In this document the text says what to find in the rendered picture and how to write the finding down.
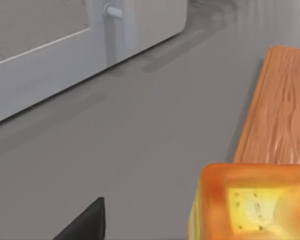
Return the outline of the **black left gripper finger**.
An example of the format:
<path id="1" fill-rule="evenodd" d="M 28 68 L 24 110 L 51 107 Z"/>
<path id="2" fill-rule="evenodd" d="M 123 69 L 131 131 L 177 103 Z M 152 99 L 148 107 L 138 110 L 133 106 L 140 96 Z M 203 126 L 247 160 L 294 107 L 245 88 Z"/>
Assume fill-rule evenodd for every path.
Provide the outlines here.
<path id="1" fill-rule="evenodd" d="M 105 198 L 98 197 L 52 240 L 105 240 Z"/>

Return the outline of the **pale microwave oven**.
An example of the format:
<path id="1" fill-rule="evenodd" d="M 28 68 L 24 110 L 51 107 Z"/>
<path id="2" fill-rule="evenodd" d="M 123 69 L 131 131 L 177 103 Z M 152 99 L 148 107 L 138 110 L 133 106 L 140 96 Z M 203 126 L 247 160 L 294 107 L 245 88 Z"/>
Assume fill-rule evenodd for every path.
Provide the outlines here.
<path id="1" fill-rule="evenodd" d="M 0 0 L 0 122 L 182 32 L 188 0 L 133 0 L 137 46 L 115 19 L 119 0 Z"/>

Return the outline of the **orange wooden board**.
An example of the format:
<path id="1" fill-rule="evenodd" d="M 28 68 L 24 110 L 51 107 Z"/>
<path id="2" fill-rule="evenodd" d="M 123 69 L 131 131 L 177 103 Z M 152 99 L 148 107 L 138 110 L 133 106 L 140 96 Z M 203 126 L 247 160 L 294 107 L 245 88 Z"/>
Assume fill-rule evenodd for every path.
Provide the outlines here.
<path id="1" fill-rule="evenodd" d="M 233 162 L 300 164 L 300 48 L 268 48 Z"/>

